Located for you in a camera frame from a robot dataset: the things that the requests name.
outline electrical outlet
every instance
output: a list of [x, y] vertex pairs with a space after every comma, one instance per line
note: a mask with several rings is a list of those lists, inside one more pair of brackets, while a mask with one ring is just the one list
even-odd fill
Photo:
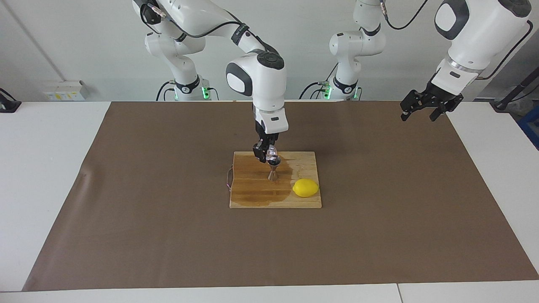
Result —
[[48, 82], [43, 93], [49, 101], [86, 101], [88, 98], [82, 81]]

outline brown mat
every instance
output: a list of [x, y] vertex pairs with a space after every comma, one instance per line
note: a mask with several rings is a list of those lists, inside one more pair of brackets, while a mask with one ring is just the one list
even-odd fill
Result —
[[113, 103], [25, 291], [533, 280], [447, 117], [397, 102], [291, 103], [319, 210], [229, 209], [249, 103]]

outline yellow lemon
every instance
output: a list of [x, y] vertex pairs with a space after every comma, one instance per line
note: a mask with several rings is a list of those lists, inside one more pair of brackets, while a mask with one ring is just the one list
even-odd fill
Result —
[[318, 192], [319, 186], [311, 179], [300, 179], [294, 184], [292, 190], [296, 195], [302, 198], [308, 198]]

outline wooden cutting board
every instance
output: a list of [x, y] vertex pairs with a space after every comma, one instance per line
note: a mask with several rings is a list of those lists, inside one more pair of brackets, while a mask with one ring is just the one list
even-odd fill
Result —
[[280, 152], [279, 179], [268, 180], [270, 166], [260, 163], [251, 151], [234, 153], [230, 208], [322, 208], [320, 191], [299, 197], [292, 187], [299, 179], [319, 183], [316, 156], [312, 151]]

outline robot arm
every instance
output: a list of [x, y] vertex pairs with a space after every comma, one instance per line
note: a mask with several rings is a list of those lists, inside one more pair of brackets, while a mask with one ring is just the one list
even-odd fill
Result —
[[329, 49], [337, 57], [338, 67], [325, 98], [349, 100], [354, 96], [361, 71], [357, 57], [384, 51], [386, 39], [381, 32], [381, 17], [379, 0], [356, 0], [354, 20], [361, 28], [359, 31], [341, 32], [331, 38]]
[[436, 13], [436, 29], [452, 42], [425, 91], [411, 91], [400, 103], [401, 116], [435, 107], [432, 121], [452, 112], [463, 100], [462, 90], [485, 70], [526, 25], [528, 0], [444, 0]]
[[147, 20], [148, 25], [155, 28], [155, 33], [146, 35], [144, 44], [148, 52], [165, 62], [174, 75], [175, 92], [179, 101], [197, 101], [209, 99], [205, 89], [209, 81], [197, 74], [195, 63], [185, 55], [204, 50], [205, 38], [187, 37], [182, 31], [169, 22], [163, 22], [161, 16], [151, 13], [148, 6], [151, 1], [134, 0], [133, 8]]
[[273, 162], [273, 156], [267, 158], [267, 151], [274, 148], [279, 133], [288, 130], [284, 108], [286, 66], [279, 53], [254, 35], [245, 23], [210, 0], [134, 1], [150, 25], [166, 20], [167, 29], [175, 27], [183, 36], [193, 39], [229, 38], [246, 53], [228, 64], [226, 79], [234, 91], [253, 98], [260, 137], [253, 151], [261, 162]]

